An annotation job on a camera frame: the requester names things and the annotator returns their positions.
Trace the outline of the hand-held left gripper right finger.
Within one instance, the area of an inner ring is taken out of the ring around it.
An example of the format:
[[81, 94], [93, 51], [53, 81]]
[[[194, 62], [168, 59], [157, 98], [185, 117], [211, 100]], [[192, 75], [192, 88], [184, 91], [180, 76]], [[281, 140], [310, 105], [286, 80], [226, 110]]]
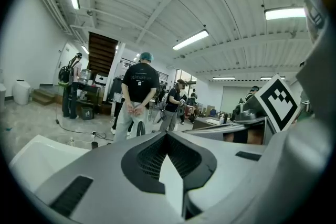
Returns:
[[265, 147], [167, 134], [168, 220], [186, 220], [227, 198], [257, 164]]

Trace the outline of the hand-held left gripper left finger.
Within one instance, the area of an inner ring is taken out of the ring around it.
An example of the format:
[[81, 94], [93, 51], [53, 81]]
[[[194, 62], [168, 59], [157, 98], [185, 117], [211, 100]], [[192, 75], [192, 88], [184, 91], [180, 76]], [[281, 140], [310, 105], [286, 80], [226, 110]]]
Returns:
[[179, 224], [165, 194], [154, 133], [93, 149], [50, 176], [35, 194], [78, 224]]

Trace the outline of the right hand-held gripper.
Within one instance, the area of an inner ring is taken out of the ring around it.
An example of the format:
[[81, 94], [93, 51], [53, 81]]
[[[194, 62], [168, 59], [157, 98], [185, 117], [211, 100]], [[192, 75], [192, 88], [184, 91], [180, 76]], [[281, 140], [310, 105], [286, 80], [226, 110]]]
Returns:
[[223, 136], [254, 126], [264, 126], [263, 145], [267, 145], [274, 134], [289, 128], [299, 111], [299, 101], [281, 77], [275, 74], [247, 102], [237, 105], [233, 112], [234, 123], [185, 130], [185, 133], [195, 136]]

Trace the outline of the white bathtub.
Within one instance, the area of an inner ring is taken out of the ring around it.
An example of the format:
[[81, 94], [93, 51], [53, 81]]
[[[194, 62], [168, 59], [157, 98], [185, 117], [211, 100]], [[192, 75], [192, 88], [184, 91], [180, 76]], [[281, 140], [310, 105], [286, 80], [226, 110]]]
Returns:
[[38, 199], [35, 192], [50, 176], [88, 151], [90, 150], [61, 144], [38, 135], [19, 151], [9, 166], [23, 190], [49, 209], [54, 218], [59, 222], [78, 224], [50, 209]]

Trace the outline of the person's right hand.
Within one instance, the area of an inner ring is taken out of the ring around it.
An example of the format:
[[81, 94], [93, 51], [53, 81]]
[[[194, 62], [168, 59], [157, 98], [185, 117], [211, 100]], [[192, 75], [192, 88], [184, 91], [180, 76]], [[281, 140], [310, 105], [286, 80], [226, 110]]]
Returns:
[[231, 143], [261, 145], [264, 139], [259, 130], [244, 130], [235, 133], [223, 134], [223, 140]]

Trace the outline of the dark brown cabinet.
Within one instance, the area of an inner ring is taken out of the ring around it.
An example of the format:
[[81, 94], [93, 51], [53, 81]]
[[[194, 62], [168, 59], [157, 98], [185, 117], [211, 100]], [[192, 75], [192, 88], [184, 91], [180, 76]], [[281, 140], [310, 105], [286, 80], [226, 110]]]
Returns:
[[205, 119], [209, 119], [209, 118], [212, 118], [212, 117], [196, 118], [193, 123], [193, 128], [191, 131], [192, 132], [223, 131], [224, 129], [234, 126], [233, 123], [223, 123], [221, 125], [209, 124], [205, 121]]

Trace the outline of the dark plastic crate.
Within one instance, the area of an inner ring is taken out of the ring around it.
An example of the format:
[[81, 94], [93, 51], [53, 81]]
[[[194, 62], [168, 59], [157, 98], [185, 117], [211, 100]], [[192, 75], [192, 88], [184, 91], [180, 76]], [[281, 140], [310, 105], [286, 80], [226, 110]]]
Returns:
[[92, 120], [94, 118], [93, 108], [81, 107], [81, 118], [83, 120]]

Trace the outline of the window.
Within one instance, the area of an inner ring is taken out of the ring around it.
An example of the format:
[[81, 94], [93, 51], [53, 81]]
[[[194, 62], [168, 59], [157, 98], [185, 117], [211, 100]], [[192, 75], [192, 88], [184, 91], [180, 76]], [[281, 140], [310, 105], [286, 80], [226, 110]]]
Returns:
[[185, 85], [189, 87], [190, 85], [195, 85], [197, 83], [197, 78], [191, 74], [185, 72], [182, 69], [177, 69], [175, 74], [175, 82], [182, 79]]

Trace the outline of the black work desk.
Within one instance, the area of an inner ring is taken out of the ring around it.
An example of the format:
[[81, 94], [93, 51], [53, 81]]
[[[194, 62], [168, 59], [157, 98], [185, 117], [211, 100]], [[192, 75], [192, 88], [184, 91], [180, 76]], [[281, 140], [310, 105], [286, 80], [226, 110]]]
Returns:
[[83, 84], [78, 82], [78, 90], [84, 93], [86, 99], [82, 99], [81, 97], [77, 97], [77, 104], [80, 107], [88, 107], [92, 108], [93, 114], [97, 114], [99, 112], [99, 95], [100, 95], [100, 87], [89, 86], [87, 84]]

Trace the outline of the white appliance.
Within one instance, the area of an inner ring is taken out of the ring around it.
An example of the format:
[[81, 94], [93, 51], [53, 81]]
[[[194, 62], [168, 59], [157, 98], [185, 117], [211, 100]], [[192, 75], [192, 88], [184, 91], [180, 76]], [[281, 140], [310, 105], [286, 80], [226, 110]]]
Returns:
[[108, 76], [106, 76], [105, 74], [102, 74], [102, 73], [98, 73], [96, 74], [95, 76], [95, 84], [96, 85], [100, 85], [100, 86], [106, 86], [107, 84], [107, 79], [108, 79]]

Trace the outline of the brown wooden steps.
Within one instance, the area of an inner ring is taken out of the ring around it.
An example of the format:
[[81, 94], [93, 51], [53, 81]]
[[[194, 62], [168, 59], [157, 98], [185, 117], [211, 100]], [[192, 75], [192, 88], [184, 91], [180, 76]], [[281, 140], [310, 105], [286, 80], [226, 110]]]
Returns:
[[31, 100], [41, 105], [47, 106], [53, 103], [62, 104], [63, 89], [54, 84], [40, 84], [39, 88], [33, 89]]

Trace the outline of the person's printed t-shirt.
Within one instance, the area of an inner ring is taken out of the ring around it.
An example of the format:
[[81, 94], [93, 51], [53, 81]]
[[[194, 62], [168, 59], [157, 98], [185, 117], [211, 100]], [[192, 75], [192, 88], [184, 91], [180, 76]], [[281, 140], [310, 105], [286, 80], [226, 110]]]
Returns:
[[313, 49], [297, 79], [320, 121], [336, 129], [336, 23], [322, 0], [304, 0]]

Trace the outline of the clear water jug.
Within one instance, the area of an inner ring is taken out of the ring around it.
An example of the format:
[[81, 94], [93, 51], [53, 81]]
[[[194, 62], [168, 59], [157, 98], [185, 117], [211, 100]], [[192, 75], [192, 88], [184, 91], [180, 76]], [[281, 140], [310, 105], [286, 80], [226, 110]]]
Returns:
[[89, 69], [81, 70], [78, 82], [86, 85], [92, 85], [92, 71]]

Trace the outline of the white rounded bin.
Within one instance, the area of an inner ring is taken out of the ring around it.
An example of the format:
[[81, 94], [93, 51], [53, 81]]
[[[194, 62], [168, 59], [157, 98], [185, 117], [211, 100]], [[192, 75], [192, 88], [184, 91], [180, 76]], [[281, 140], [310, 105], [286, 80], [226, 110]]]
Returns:
[[27, 81], [16, 80], [12, 88], [14, 101], [19, 105], [27, 105], [30, 89], [30, 84]]

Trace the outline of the brown staircase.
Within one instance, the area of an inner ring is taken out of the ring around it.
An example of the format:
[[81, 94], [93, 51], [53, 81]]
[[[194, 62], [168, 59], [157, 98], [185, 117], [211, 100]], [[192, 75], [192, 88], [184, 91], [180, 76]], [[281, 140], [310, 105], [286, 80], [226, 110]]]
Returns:
[[96, 74], [103, 73], [108, 76], [116, 56], [117, 45], [118, 41], [115, 39], [90, 32], [87, 68]]

